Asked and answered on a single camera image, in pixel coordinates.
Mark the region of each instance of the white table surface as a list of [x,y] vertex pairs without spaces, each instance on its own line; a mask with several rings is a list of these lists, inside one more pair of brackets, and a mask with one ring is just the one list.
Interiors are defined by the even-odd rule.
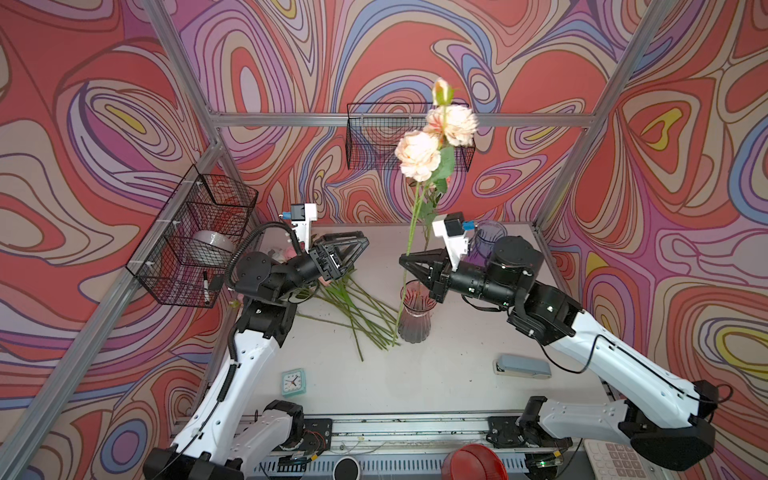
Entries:
[[[506,227],[510,235],[523,236],[537,246],[528,225]],[[397,306],[402,287],[398,259],[406,251],[408,227],[313,226],[318,234],[351,230],[361,230],[370,241],[356,262],[355,280],[371,295]],[[275,229],[265,234],[261,250],[273,245],[287,245],[283,233]],[[422,246],[419,229],[413,250]],[[431,240],[429,246],[441,248],[442,242]],[[554,285],[546,263],[538,279]],[[335,307],[318,299],[302,304],[299,312],[348,322]],[[599,378],[588,371],[575,375],[551,366],[552,377],[543,380],[494,374],[492,364],[501,353],[537,359],[544,359],[544,354],[534,340],[506,322],[504,313],[474,310],[455,292],[432,311],[432,331],[424,342],[400,343],[384,352],[363,336],[360,346],[365,361],[360,362],[351,329],[297,316],[283,348],[253,392],[246,414],[282,399],[282,372],[298,368],[306,373],[307,391],[290,401],[311,415],[520,410],[530,396],[572,403],[602,403],[607,398]],[[563,366],[581,368],[551,348],[548,352]]]

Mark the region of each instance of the black cable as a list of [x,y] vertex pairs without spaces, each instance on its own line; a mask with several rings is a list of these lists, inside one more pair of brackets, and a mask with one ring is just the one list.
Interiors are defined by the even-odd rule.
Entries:
[[569,467],[569,466],[571,466],[571,462],[573,462],[573,461],[574,461],[574,457],[575,457],[575,456],[576,456],[576,454],[578,453],[578,449],[580,449],[580,448],[581,448],[581,443],[582,443],[583,441],[584,441],[584,439],[581,439],[581,440],[579,440],[579,441],[578,441],[578,445],[576,445],[576,449],[574,450],[574,454],[573,454],[573,455],[571,455],[571,457],[568,459],[568,463],[566,463],[566,464],[565,464],[565,467],[563,467],[563,469],[560,471],[560,473],[558,473],[558,474],[557,474],[557,475],[554,477],[554,480],[557,480],[558,478],[560,478],[560,475],[563,475],[563,474],[565,473],[565,471],[566,471],[566,470],[568,470],[568,467]]
[[318,441],[318,442],[317,442],[317,448],[315,449],[315,451],[314,451],[313,453],[317,453],[317,452],[325,452],[325,451],[327,450],[327,448],[326,448],[326,439],[325,439],[325,437],[323,437],[322,435],[320,435],[320,433],[319,433],[319,432],[314,432],[313,430],[307,430],[307,429],[304,429],[304,431],[305,431],[305,432],[309,432],[309,433],[311,433],[312,435],[314,435],[314,437],[315,437],[315,440],[317,440],[317,441]]
[[480,310],[481,312],[503,312],[504,309],[502,308],[491,308],[490,306],[477,306],[474,303],[471,303],[465,295],[462,295],[462,300],[464,300],[468,305],[470,305],[475,310]]
[[716,385],[716,386],[715,386],[715,388],[717,389],[717,391],[718,391],[718,392],[720,391],[720,387],[721,387],[721,386],[726,386],[726,387],[728,387],[728,388],[730,389],[730,393],[729,393],[728,395],[726,395],[724,398],[722,398],[722,399],[719,399],[719,400],[717,400],[717,401],[712,401],[712,400],[704,400],[704,399],[698,399],[698,398],[696,398],[696,397],[694,397],[694,396],[690,396],[690,395],[688,395],[688,394],[686,394],[685,396],[686,396],[686,397],[688,397],[689,399],[698,400],[699,402],[702,402],[702,403],[709,403],[710,405],[719,405],[720,403],[725,403],[725,402],[727,402],[728,400],[730,400],[730,399],[731,399],[731,397],[733,397],[733,387],[732,387],[731,385],[729,385],[729,384],[727,384],[727,383],[721,383],[721,384],[719,384],[719,385]]
[[[214,412],[216,412],[216,408],[217,408],[218,406],[219,406],[219,402],[216,402],[216,405],[214,405],[214,407],[213,407],[213,408],[210,410],[210,413],[208,414],[208,417],[206,417],[206,418],[205,418],[205,421],[203,421],[203,425],[200,425],[200,428],[198,429],[198,432],[201,432],[201,431],[203,430],[203,427],[205,427],[205,425],[208,423],[208,420],[210,420],[210,417],[214,416]],[[165,471],[168,469],[168,467],[170,467],[171,465],[173,465],[173,464],[174,464],[174,462],[176,462],[176,461],[177,461],[179,458],[181,458],[181,456],[184,454],[184,452],[186,452],[186,451],[187,451],[187,449],[188,449],[188,448],[190,448],[190,446],[192,445],[192,442],[194,442],[194,441],[195,441],[195,440],[197,440],[198,438],[200,438],[200,434],[199,434],[199,433],[195,434],[195,436],[193,436],[193,437],[192,437],[192,439],[190,440],[190,442],[189,442],[189,443],[187,443],[187,446],[185,446],[183,449],[181,449],[181,452],[179,452],[179,453],[178,453],[178,455],[176,455],[176,456],[175,456],[175,457],[174,457],[174,458],[173,458],[173,459],[172,459],[170,462],[168,462],[168,463],[167,463],[167,464],[166,464],[166,465],[163,467],[163,469],[162,469],[162,470],[160,470],[160,471],[157,473],[157,475],[155,475],[154,477],[152,477],[152,480],[157,480],[157,478],[158,478],[158,477],[160,477],[160,475],[163,475],[163,472],[165,472]]]
[[299,238],[296,236],[296,232],[293,231],[293,228],[289,227],[283,222],[267,222],[259,225],[258,227],[254,228],[251,233],[248,234],[248,237],[246,237],[245,240],[240,242],[237,250],[235,250],[235,252],[232,254],[232,259],[224,269],[224,282],[229,288],[233,290],[235,288],[235,282],[232,281],[232,272],[235,270],[237,261],[243,255],[245,250],[247,250],[247,248],[251,245],[251,243],[253,243],[253,241],[262,233],[264,233],[264,231],[268,228],[281,228],[288,232],[288,236],[290,237],[290,242],[293,245],[293,249],[296,251],[296,253],[301,253],[301,243],[299,243]]
[[219,395],[216,397],[217,402],[223,402],[225,398],[227,397],[227,393],[230,391],[230,386],[232,385],[232,381],[235,379],[235,373],[237,373],[237,363],[230,363],[230,367],[227,370],[227,376],[224,377],[224,384],[221,386],[221,390],[219,390]]
[[590,364],[590,363],[592,363],[592,356],[594,355],[594,348],[595,348],[595,346],[598,344],[598,339],[599,339],[599,338],[601,338],[601,337],[602,337],[602,338],[604,338],[604,339],[606,339],[606,340],[607,340],[609,343],[612,343],[612,342],[611,342],[611,341],[610,341],[608,338],[606,338],[605,336],[602,336],[601,334],[599,334],[599,333],[598,333],[598,334],[595,336],[595,338],[594,338],[594,342],[592,342],[592,350],[590,350],[590,352],[589,352],[589,357],[587,358],[587,363],[586,363],[586,364],[584,364],[584,368],[583,368],[583,369],[581,369],[581,370],[579,370],[578,372],[577,372],[576,370],[567,369],[567,368],[565,368],[564,366],[561,366],[561,365],[559,365],[557,362],[555,362],[555,361],[554,361],[554,360],[553,360],[553,359],[552,359],[552,358],[549,356],[549,354],[547,353],[547,351],[546,351],[546,350],[544,350],[544,346],[543,346],[543,345],[542,345],[542,344],[541,344],[541,343],[540,343],[538,340],[536,340],[536,343],[538,343],[538,345],[541,347],[541,351],[542,351],[542,352],[544,352],[544,356],[546,356],[546,357],[547,357],[547,360],[549,360],[549,361],[550,361],[550,363],[551,363],[552,365],[554,365],[554,366],[558,367],[560,370],[565,370],[565,371],[566,371],[566,372],[568,372],[568,373],[575,373],[575,374],[577,374],[577,375],[578,375],[578,374],[581,374],[581,373],[584,373],[584,372],[586,372],[586,371],[587,371],[587,369],[589,368],[589,364]]
[[304,300],[302,300],[300,302],[291,302],[290,300],[288,300],[288,303],[293,303],[294,305],[301,305],[302,303],[306,302],[307,300],[311,300],[315,295],[317,295],[317,290],[320,290],[320,281],[319,280],[315,282],[315,289],[312,290],[312,293],[310,293],[310,295],[307,298],[305,298]]
[[235,345],[235,333],[237,333],[237,324],[232,325],[232,329],[227,334],[227,350],[230,351],[230,358],[237,361],[237,345]]
[[621,348],[621,347],[617,346],[615,343],[611,342],[611,341],[610,341],[610,340],[609,340],[607,337],[605,337],[605,336],[602,336],[602,335],[601,335],[601,334],[599,334],[599,333],[598,333],[598,334],[595,336],[595,338],[594,338],[594,342],[592,343],[592,350],[590,350],[590,352],[589,352],[589,358],[587,358],[587,363],[584,365],[584,368],[583,368],[583,369],[581,369],[581,370],[579,370],[578,372],[577,372],[576,370],[567,369],[567,368],[563,367],[562,365],[559,365],[559,364],[557,364],[557,363],[556,363],[556,362],[555,362],[555,361],[554,361],[554,360],[553,360],[553,359],[552,359],[552,358],[549,356],[549,354],[547,354],[547,351],[546,351],[546,350],[544,350],[544,346],[543,346],[542,344],[540,344],[538,340],[536,340],[536,343],[538,343],[539,347],[541,347],[541,351],[542,351],[542,352],[544,352],[544,356],[546,356],[546,357],[547,357],[547,360],[549,360],[549,361],[550,361],[550,363],[551,363],[552,365],[554,365],[554,366],[558,367],[560,370],[564,370],[564,371],[566,371],[566,372],[569,372],[569,373],[576,373],[576,374],[579,374],[579,373],[584,373],[584,372],[586,372],[586,371],[587,371],[587,368],[589,368],[589,364],[592,362],[592,356],[594,355],[595,346],[598,344],[598,339],[599,339],[599,338],[601,338],[601,337],[602,337],[602,338],[604,338],[606,342],[610,343],[610,344],[611,344],[611,345],[612,345],[614,348],[616,348],[616,349],[618,349],[619,351],[623,352],[624,354],[628,355],[628,356],[629,356],[630,358],[632,358],[632,359],[633,359],[635,362],[637,362],[637,363],[640,363],[640,364],[641,364],[642,366],[644,366],[644,367],[645,367],[645,368],[646,368],[646,369],[647,369],[649,372],[653,373],[655,376],[657,376],[657,377],[659,377],[660,379],[662,379],[662,380],[663,380],[663,381],[664,381],[664,382],[665,382],[667,385],[669,385],[669,386],[670,386],[670,387],[672,387],[673,389],[677,390],[677,391],[678,391],[678,392],[680,392],[680,393],[683,393],[683,394],[684,394],[686,397],[688,397],[689,399],[697,400],[698,402],[701,402],[701,403],[707,403],[707,404],[710,404],[710,405],[719,405],[719,404],[721,404],[721,403],[725,403],[725,402],[727,402],[728,400],[730,400],[730,399],[733,397],[733,387],[732,387],[731,385],[729,385],[728,383],[721,383],[721,384],[719,384],[719,385],[715,386],[715,388],[716,388],[716,389],[718,389],[718,390],[720,390],[720,387],[723,387],[723,386],[726,386],[726,387],[728,387],[728,389],[730,389],[730,393],[728,393],[728,395],[726,395],[726,396],[725,396],[724,398],[722,398],[722,399],[718,399],[717,401],[712,401],[712,400],[705,400],[705,399],[702,399],[702,398],[696,398],[696,397],[694,397],[694,396],[688,395],[688,394],[687,394],[687,393],[685,393],[683,390],[681,390],[679,387],[677,387],[676,385],[673,385],[673,384],[672,384],[672,383],[670,383],[670,382],[669,382],[667,379],[665,379],[663,376],[659,375],[659,374],[658,374],[658,372],[655,372],[655,371],[653,371],[653,370],[652,370],[650,367],[648,367],[647,365],[645,365],[645,363],[643,363],[643,362],[641,362],[640,360],[638,360],[638,359],[634,358],[634,356],[633,356],[632,354],[630,354],[630,353],[629,353],[627,350],[625,350],[625,349],[623,349],[623,348]]
[[266,474],[266,470],[264,470],[264,465],[261,465],[261,462],[259,462],[259,468],[261,468],[261,471],[264,472],[264,476],[266,477],[266,480],[272,480],[272,477]]
[[312,461],[311,458],[307,457],[301,457],[301,458],[292,458],[290,460],[278,460],[277,464],[281,467],[290,467],[290,466],[301,466],[306,465]]

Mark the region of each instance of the white bowl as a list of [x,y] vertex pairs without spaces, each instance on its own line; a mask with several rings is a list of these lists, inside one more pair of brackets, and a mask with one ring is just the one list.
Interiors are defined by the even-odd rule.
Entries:
[[198,242],[211,245],[216,248],[207,248],[202,245],[194,245],[194,242],[187,248],[189,259],[197,265],[203,266],[226,266],[232,257],[230,253],[235,251],[235,244],[222,233],[212,230],[200,230],[192,238]]

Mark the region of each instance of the wire basket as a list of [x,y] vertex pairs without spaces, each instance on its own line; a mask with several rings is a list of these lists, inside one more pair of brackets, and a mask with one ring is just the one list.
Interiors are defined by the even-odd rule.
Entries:
[[[162,305],[213,307],[257,197],[225,175],[198,174],[147,258],[129,270]],[[206,233],[217,235],[215,245],[202,240]]]
[[[425,117],[431,106],[419,102],[347,104],[346,166],[350,170],[396,170],[398,142],[409,131],[427,125]],[[468,171],[474,155],[474,145],[457,147],[456,170]]]

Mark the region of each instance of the glass vase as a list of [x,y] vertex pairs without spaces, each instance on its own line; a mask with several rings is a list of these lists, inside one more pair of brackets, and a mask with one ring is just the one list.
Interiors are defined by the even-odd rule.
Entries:
[[397,333],[408,343],[423,342],[432,328],[432,309],[437,302],[429,298],[429,289],[411,280],[401,291],[402,313]]
[[486,260],[493,251],[493,244],[496,243],[496,240],[506,236],[507,228],[504,225],[493,220],[480,220],[475,224],[475,235],[464,261],[477,266],[485,266]]

